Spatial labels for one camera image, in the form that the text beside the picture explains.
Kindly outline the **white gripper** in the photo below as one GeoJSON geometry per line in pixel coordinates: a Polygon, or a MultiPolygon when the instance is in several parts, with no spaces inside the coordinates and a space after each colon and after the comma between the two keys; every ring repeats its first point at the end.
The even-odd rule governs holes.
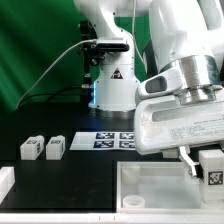
{"type": "Polygon", "coordinates": [[[224,95],[218,94],[215,101],[184,106],[175,96],[144,100],[135,111],[134,140],[141,155],[180,146],[179,159],[188,174],[196,178],[196,163],[189,156],[189,146],[224,140],[224,95]]]}

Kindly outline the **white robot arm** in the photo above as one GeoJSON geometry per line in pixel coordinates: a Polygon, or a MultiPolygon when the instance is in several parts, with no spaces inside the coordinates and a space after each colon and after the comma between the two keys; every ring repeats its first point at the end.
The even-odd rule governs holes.
{"type": "Polygon", "coordinates": [[[73,0],[90,21],[100,73],[89,107],[107,117],[133,117],[136,150],[177,150],[197,174],[191,148],[224,141],[224,15],[219,0],[73,0]],[[156,75],[134,74],[135,41],[118,17],[149,18],[156,75]]]}

